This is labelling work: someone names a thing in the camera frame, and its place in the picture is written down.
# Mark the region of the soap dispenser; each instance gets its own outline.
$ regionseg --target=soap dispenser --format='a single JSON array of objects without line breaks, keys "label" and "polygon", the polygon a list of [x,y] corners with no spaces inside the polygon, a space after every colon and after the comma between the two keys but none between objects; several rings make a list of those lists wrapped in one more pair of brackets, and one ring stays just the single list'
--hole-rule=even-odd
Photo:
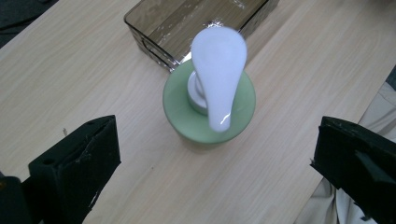
[{"label": "soap dispenser", "polygon": [[165,115],[179,134],[218,144],[245,130],[256,105],[246,59],[246,42],[232,28],[206,28],[192,40],[191,60],[172,72],[163,90]]}]

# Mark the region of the white cloth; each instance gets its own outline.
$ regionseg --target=white cloth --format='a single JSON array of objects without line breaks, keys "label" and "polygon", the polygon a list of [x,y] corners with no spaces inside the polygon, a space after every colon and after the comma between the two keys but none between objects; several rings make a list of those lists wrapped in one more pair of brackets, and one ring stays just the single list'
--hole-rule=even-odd
[{"label": "white cloth", "polygon": [[[359,125],[396,142],[396,91],[388,83],[381,87]],[[353,200],[323,178],[294,224],[376,223],[373,219],[363,221],[362,217],[363,212]]]}]

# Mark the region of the light wood tabletop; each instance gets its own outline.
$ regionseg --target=light wood tabletop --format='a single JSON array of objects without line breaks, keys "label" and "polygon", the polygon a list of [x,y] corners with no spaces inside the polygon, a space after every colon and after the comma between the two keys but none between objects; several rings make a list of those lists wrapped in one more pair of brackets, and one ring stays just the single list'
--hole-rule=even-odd
[{"label": "light wood tabletop", "polygon": [[123,22],[137,2],[60,0],[0,50],[2,173],[114,114],[122,164],[84,223],[292,223],[322,116],[358,122],[396,64],[396,1],[280,0],[247,40],[254,117],[212,147],[168,123],[169,73]]}]

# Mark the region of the white pump dispenser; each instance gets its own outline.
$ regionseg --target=white pump dispenser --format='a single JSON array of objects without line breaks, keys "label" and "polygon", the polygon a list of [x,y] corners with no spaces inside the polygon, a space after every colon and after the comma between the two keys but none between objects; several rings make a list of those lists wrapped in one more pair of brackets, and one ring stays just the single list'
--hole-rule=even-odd
[{"label": "white pump dispenser", "polygon": [[230,128],[233,98],[247,60],[244,38],[228,27],[211,27],[192,41],[195,68],[188,81],[192,105],[206,113],[210,128],[218,133]]}]

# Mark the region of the brown transparent container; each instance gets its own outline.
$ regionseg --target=brown transparent container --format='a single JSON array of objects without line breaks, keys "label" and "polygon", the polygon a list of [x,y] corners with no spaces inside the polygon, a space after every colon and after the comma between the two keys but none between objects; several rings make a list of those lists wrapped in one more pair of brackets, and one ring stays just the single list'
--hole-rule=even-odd
[{"label": "brown transparent container", "polygon": [[190,58],[193,38],[210,26],[228,26],[247,38],[279,0],[143,0],[124,17],[136,42],[170,71]]}]

